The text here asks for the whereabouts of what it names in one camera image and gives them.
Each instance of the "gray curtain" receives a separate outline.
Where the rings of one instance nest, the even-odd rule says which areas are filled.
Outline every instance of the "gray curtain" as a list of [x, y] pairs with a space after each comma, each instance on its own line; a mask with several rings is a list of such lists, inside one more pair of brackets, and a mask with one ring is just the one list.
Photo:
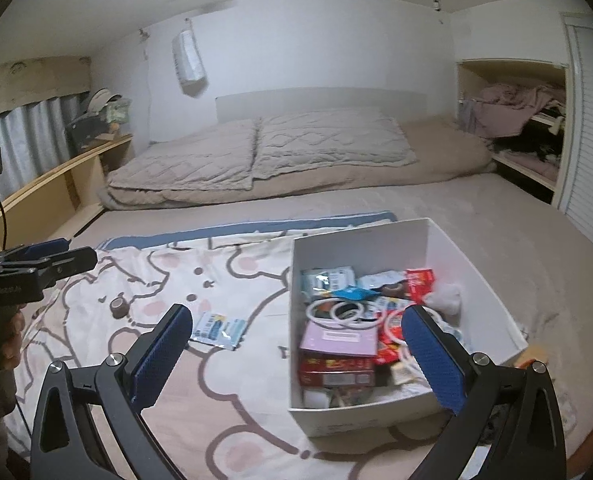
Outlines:
[[55, 97], [0, 115], [1, 200], [71, 158], [65, 125], [79, 115], [83, 96]]

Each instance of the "white box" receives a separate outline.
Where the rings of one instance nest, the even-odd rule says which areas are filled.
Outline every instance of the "white box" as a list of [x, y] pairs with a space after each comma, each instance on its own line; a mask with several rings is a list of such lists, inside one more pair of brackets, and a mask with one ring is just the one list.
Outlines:
[[457, 283], [461, 287], [463, 307], [457, 325], [473, 351], [485, 352], [496, 364], [505, 364], [527, 347], [521, 331], [499, 297], [457, 245], [431, 219], [297, 238], [292, 255], [289, 317], [289, 412], [308, 436], [373, 426], [387, 427], [416, 420], [441, 409], [432, 393], [347, 408], [303, 408], [301, 386], [297, 379], [298, 349], [307, 322], [301, 294], [301, 272], [340, 266], [352, 266], [357, 277], [384, 270], [430, 267], [434, 269], [437, 283]]

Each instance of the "quilted pillow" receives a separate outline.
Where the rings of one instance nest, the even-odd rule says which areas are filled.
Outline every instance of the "quilted pillow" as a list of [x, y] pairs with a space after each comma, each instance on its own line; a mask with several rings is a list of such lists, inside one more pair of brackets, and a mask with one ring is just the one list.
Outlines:
[[118, 189], [252, 189], [258, 121], [232, 121], [160, 142], [108, 175]]
[[416, 156], [397, 122], [377, 108], [336, 108], [263, 118], [252, 176], [339, 164], [406, 166]]

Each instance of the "metal screw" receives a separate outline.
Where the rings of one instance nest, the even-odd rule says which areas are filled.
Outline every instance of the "metal screw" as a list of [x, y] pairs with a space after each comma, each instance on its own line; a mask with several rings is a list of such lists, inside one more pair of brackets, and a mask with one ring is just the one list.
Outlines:
[[534, 361], [532, 363], [532, 370], [537, 374], [544, 374], [547, 371], [547, 366], [540, 361]]
[[117, 366], [119, 364], [121, 364], [121, 361], [123, 360], [123, 354], [119, 354], [114, 353], [114, 354], [110, 354], [109, 356], [107, 356], [105, 358], [105, 362], [106, 364], [110, 365], [110, 366]]
[[476, 354], [474, 354], [471, 358], [479, 366], [487, 366], [489, 364], [489, 357], [487, 357], [483, 352], [476, 352]]
[[63, 361], [54, 361], [52, 364], [49, 365], [48, 370], [53, 374], [59, 373], [63, 370]]

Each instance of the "pink blanket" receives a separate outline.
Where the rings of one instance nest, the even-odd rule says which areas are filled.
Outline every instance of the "pink blanket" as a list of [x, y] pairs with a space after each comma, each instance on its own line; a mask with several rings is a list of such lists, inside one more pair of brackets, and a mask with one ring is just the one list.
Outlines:
[[559, 168], [551, 162], [540, 160], [536, 155], [532, 155], [531, 153], [503, 152], [503, 154], [516, 164], [535, 171], [547, 180], [551, 180], [553, 184], [556, 184], [556, 180], [559, 177]]
[[534, 114], [552, 99], [565, 101], [561, 91], [550, 86], [522, 88], [508, 84], [489, 86], [473, 103], [476, 134], [486, 139], [516, 137]]

